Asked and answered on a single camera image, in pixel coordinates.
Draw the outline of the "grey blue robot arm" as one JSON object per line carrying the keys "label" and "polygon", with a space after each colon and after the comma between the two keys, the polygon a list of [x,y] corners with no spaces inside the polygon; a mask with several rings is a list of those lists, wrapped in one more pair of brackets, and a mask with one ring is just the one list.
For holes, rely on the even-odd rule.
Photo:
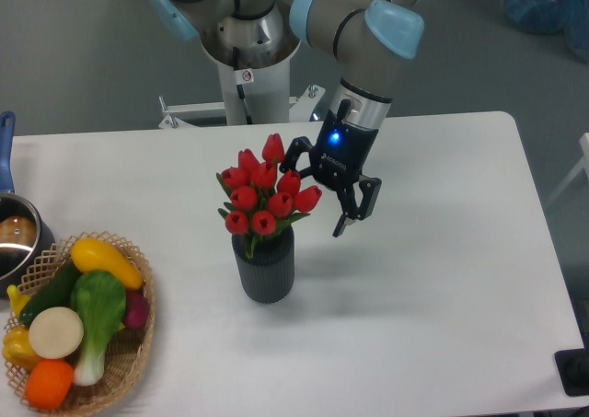
{"label": "grey blue robot arm", "polygon": [[289,121],[290,61],[301,45],[324,52],[343,73],[318,138],[295,139],[286,154],[293,169],[334,191],[341,204],[335,227],[368,217],[381,182],[364,162],[393,100],[393,76],[416,55],[424,22],[420,0],[149,0],[179,39],[199,39],[216,63],[230,125]]}

